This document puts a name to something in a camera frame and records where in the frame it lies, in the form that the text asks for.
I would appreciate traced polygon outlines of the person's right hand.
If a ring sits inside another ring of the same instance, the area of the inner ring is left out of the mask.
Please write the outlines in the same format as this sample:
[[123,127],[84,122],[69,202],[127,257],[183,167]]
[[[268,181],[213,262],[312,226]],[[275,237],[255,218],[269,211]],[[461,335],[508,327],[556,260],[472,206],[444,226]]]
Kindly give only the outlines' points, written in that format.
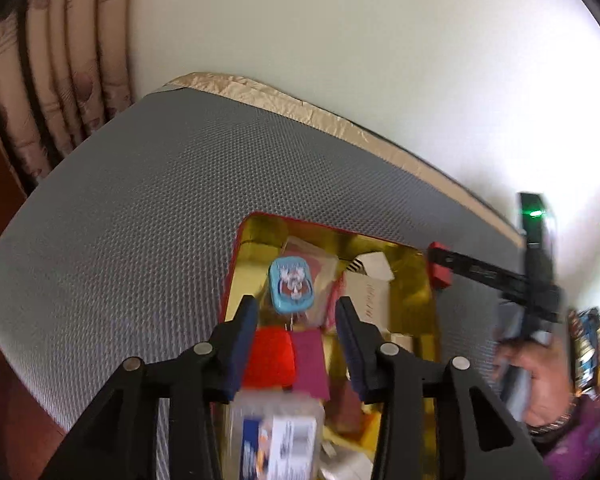
[[505,363],[522,368],[530,376],[522,421],[539,432],[565,426],[574,410],[574,394],[562,341],[554,338],[548,346],[533,340],[502,341],[495,352],[495,378],[503,374]]

